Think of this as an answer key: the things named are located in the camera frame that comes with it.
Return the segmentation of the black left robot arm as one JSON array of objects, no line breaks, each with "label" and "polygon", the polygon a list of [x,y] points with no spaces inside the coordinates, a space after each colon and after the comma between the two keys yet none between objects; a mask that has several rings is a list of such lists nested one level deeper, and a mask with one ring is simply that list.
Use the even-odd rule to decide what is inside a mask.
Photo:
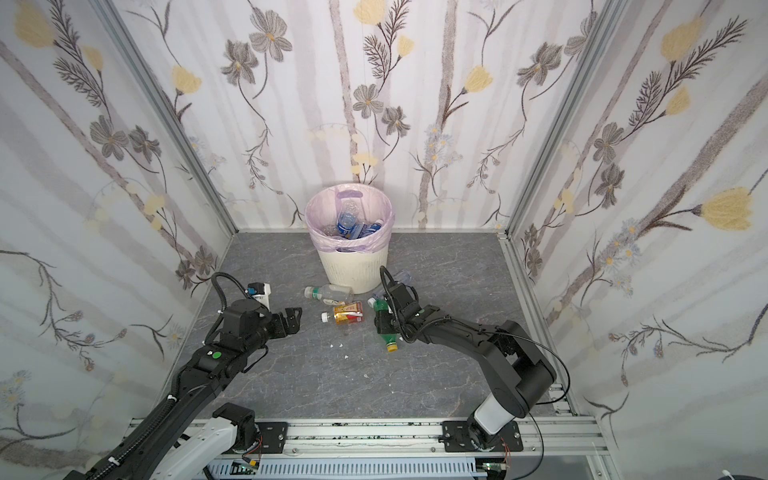
[{"label": "black left robot arm", "polygon": [[253,284],[245,287],[228,273],[215,272],[210,281],[221,303],[217,320],[176,373],[167,398],[109,455],[86,473],[69,472],[68,479],[147,479],[196,415],[253,368],[250,355],[266,352],[270,340],[299,332],[301,308],[273,313],[256,299]]}]

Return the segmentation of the clear bluish bottle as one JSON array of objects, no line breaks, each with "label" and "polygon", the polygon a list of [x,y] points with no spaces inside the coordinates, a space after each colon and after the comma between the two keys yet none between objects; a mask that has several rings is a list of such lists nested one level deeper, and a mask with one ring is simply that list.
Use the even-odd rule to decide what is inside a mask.
[{"label": "clear bluish bottle", "polygon": [[[395,283],[409,284],[412,280],[412,275],[407,270],[400,270],[393,275]],[[384,298],[385,289],[382,283],[380,283],[371,293],[371,298],[381,300]]]}]

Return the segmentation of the green bottle yellow cap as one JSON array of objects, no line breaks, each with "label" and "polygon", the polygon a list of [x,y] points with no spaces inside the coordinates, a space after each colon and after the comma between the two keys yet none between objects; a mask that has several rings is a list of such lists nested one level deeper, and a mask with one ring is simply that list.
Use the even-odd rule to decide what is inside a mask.
[{"label": "green bottle yellow cap", "polygon": [[397,351],[397,329],[393,324],[393,314],[390,312],[387,302],[375,299],[373,309],[375,312],[374,325],[377,333],[384,340],[387,351],[389,353]]}]

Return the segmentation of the yellow red tea bottle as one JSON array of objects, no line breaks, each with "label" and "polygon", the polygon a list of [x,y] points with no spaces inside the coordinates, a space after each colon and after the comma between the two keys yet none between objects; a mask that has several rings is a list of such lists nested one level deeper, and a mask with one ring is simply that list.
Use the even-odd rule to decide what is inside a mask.
[{"label": "yellow red tea bottle", "polygon": [[335,323],[337,325],[360,323],[363,319],[363,305],[359,301],[337,305],[331,312],[321,314],[323,323]]}]

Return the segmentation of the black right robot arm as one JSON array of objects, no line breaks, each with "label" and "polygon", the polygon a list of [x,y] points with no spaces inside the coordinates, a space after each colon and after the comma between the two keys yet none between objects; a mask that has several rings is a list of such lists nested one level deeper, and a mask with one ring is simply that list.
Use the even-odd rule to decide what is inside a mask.
[{"label": "black right robot arm", "polygon": [[506,436],[502,430],[526,417],[557,380],[554,366],[514,321],[488,325],[456,318],[434,306],[422,306],[416,290],[379,270],[390,323],[408,343],[422,342],[450,348],[479,365],[490,393],[464,422],[458,438],[475,450],[490,451]]}]

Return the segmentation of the clear bottle green neck band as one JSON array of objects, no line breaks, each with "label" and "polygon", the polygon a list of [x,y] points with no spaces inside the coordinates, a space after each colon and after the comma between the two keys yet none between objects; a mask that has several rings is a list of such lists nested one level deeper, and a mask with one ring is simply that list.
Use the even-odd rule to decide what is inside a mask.
[{"label": "clear bottle green neck band", "polygon": [[307,286],[304,289],[304,297],[325,305],[339,306],[352,302],[354,293],[350,287],[327,284],[321,287]]}]

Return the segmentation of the clear bottle dark blue label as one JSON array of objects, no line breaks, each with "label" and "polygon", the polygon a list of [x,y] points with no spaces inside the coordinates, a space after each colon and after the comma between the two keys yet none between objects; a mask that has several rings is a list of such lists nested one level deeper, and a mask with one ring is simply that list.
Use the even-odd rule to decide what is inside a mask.
[{"label": "clear bottle dark blue label", "polygon": [[355,228],[361,223],[360,218],[361,214],[358,204],[350,199],[344,200],[336,221],[339,234],[343,238],[352,239]]}]

